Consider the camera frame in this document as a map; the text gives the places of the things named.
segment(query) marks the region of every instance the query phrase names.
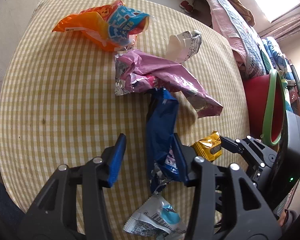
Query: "barcode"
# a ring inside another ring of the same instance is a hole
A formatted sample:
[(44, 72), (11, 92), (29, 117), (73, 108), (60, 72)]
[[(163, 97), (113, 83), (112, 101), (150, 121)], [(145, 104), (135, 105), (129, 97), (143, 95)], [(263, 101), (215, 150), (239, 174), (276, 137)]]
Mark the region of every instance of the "barcode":
[(172, 230), (172, 228), (157, 213), (155, 213), (151, 218), (154, 221), (158, 222), (160, 225), (163, 225), (164, 227)]

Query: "dark jeans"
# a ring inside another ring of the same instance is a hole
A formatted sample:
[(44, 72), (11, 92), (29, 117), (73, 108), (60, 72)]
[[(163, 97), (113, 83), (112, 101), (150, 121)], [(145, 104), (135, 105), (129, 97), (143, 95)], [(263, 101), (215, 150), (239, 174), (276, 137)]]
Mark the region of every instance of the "dark jeans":
[(6, 188), (0, 183), (0, 217), (14, 232), (24, 217), (23, 211), (9, 197)]

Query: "gold candy wrapper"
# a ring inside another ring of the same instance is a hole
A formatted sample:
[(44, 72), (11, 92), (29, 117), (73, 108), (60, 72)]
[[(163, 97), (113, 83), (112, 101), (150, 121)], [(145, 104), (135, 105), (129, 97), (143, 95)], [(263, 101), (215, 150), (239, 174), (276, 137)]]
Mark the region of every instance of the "gold candy wrapper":
[(216, 131), (195, 142), (192, 147), (197, 155), (202, 156), (210, 162), (213, 162), (222, 154), (220, 135)]

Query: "pink foil wrapper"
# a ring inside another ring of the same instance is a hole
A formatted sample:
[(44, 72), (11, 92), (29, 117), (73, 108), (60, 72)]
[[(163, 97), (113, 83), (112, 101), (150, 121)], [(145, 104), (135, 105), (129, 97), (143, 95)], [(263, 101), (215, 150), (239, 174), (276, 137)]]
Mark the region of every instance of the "pink foil wrapper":
[(209, 96), (179, 63), (133, 49), (115, 56), (115, 70), (117, 96), (165, 87), (169, 92), (181, 91), (196, 110), (198, 118), (221, 114), (222, 105)]

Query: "table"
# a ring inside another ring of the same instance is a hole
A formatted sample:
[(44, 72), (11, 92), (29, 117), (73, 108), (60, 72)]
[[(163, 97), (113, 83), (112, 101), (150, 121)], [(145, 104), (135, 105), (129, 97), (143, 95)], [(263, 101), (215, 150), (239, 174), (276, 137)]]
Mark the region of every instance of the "table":
[[(51, 33), (71, 13), (114, 0), (41, 0), (34, 10), (3, 81), (0, 96), (0, 169), (13, 201), (24, 211), (61, 163), (83, 165), (127, 136), (118, 182), (104, 190), (114, 239), (139, 239), (122, 230), (129, 216), (150, 197), (146, 177), (145, 122), (150, 95), (114, 95), (114, 54), (99, 50), (80, 32)], [(211, 133), (243, 138), (249, 134), (248, 112), (240, 74), (225, 38), (180, 12), (145, 0), (123, 0), (153, 15), (136, 48), (162, 57), (171, 34), (197, 29), (203, 42), (184, 66), (224, 107), (220, 117), (197, 119), (180, 93), (176, 132), (189, 145)], [(227, 166), (237, 154), (224, 151), (216, 160)], [(163, 196), (185, 223), (193, 189), (174, 182)], [(82, 201), (78, 189), (78, 226)]]

